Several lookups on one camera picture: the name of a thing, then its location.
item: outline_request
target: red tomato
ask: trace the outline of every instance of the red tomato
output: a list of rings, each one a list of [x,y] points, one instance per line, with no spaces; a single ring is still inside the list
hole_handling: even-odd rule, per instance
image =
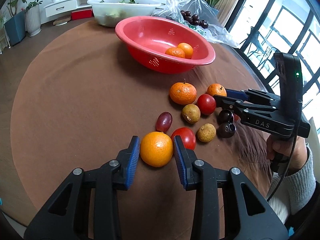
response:
[[[181,127],[173,132],[171,140],[173,141],[176,135],[180,135],[183,145],[186,149],[194,150],[196,147],[196,136],[188,127]]]
[[[197,106],[199,107],[201,114],[210,115],[215,111],[217,103],[212,96],[203,94],[199,96]]]
[[[238,121],[240,119],[239,115],[236,115],[235,113],[233,113],[233,118],[235,119],[235,121]]]

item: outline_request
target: transparent plastic bag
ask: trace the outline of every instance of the transparent plastic bag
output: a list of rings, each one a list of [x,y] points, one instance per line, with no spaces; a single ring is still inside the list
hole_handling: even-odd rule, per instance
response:
[[[206,20],[209,28],[203,29],[200,26],[194,26],[185,21],[180,11],[190,11],[191,14],[197,14],[200,20]],[[222,28],[217,16],[212,8],[204,0],[167,0],[164,9],[155,9],[152,16],[161,18],[172,18],[202,35],[207,41],[212,43],[224,43],[234,48],[237,44],[226,28]]]

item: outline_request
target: human hand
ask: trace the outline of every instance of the human hand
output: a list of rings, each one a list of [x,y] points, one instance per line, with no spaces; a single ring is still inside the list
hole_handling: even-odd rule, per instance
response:
[[[267,139],[267,159],[273,160],[276,152],[285,156],[290,156],[293,140],[281,141],[274,135],[270,135]],[[296,145],[293,151],[292,159],[289,165],[291,174],[299,171],[307,162],[308,153],[305,139],[297,136]]]

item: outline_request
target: metal screw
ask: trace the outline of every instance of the metal screw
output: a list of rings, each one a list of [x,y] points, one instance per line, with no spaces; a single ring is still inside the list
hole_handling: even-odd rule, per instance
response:
[[[235,175],[240,174],[240,170],[239,170],[238,168],[232,168],[232,169],[231,169],[231,172],[232,172],[233,174],[235,174]]]
[[[116,167],[118,166],[119,162],[117,160],[112,160],[109,162],[109,165],[112,166],[112,167]]]
[[[195,160],[195,165],[201,167],[204,165],[204,161],[203,160]]]
[[[76,168],[73,170],[74,175],[80,175],[82,173],[82,170],[80,168]]]

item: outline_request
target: orange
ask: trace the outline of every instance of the orange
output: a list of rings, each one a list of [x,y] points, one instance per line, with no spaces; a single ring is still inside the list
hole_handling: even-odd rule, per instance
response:
[[[191,59],[193,55],[193,48],[188,43],[180,43],[178,45],[179,49],[182,49],[186,54],[187,59]]]
[[[171,138],[162,132],[148,133],[141,141],[141,159],[153,167],[165,166],[173,155]]]
[[[165,54],[174,56],[174,57],[186,58],[186,54],[184,53],[184,51],[179,48],[169,48],[165,51]]]
[[[214,96],[214,95],[223,96],[223,97],[227,96],[227,92],[226,92],[225,88],[220,84],[210,85],[207,89],[207,93],[210,96]]]
[[[197,90],[189,83],[178,82],[170,88],[169,96],[173,102],[179,105],[189,105],[196,100]]]

